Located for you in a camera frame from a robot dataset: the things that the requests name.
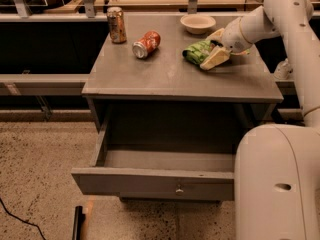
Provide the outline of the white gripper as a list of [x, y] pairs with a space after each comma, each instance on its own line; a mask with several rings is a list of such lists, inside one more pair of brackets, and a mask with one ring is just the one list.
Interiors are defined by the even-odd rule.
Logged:
[[217, 42], [222, 40], [224, 47], [216, 46], [200, 64], [200, 68], [205, 71], [211, 70], [226, 62], [230, 58], [230, 51], [240, 53], [250, 48], [253, 45], [250, 38], [250, 30], [251, 20], [247, 16], [243, 16], [230, 22], [225, 29], [220, 28], [207, 36], [207, 40]]

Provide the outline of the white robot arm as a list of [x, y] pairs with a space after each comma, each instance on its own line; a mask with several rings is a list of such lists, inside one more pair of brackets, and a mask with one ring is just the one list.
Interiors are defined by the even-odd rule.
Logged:
[[211, 34], [217, 46], [202, 62], [212, 69], [258, 41], [279, 36], [292, 71], [296, 110], [281, 123], [242, 138], [234, 172], [236, 240], [319, 240], [320, 40], [309, 0], [262, 0], [262, 6]]

